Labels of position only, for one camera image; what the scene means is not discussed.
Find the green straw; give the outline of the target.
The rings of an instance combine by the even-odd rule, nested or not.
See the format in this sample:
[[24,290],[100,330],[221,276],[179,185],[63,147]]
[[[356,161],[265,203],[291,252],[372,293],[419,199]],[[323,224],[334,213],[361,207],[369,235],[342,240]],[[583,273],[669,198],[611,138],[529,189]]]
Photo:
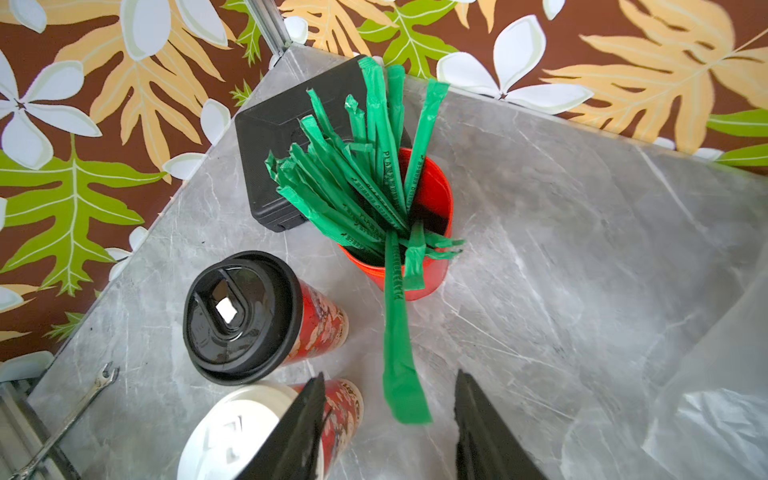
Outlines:
[[414,363],[397,232],[385,237],[382,386],[392,416],[405,425],[433,421]]

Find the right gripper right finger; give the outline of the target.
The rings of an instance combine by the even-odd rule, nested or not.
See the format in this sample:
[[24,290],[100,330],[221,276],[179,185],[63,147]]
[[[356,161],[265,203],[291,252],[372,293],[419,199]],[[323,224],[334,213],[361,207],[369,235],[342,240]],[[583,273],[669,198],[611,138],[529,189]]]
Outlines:
[[546,479],[480,385],[460,370],[455,385],[458,479]]

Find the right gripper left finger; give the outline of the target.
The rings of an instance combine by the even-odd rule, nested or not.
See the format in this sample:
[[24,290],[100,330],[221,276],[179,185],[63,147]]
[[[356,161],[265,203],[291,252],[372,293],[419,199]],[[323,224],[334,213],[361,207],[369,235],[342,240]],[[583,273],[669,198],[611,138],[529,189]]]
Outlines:
[[310,379],[237,479],[320,479],[325,378]]

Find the clear plastic carrier bag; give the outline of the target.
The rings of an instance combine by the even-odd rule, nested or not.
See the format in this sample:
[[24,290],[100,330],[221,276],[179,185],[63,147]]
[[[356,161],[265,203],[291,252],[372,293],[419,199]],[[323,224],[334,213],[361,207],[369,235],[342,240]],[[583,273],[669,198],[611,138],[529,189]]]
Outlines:
[[684,357],[643,450],[674,479],[767,476],[767,255],[743,296]]

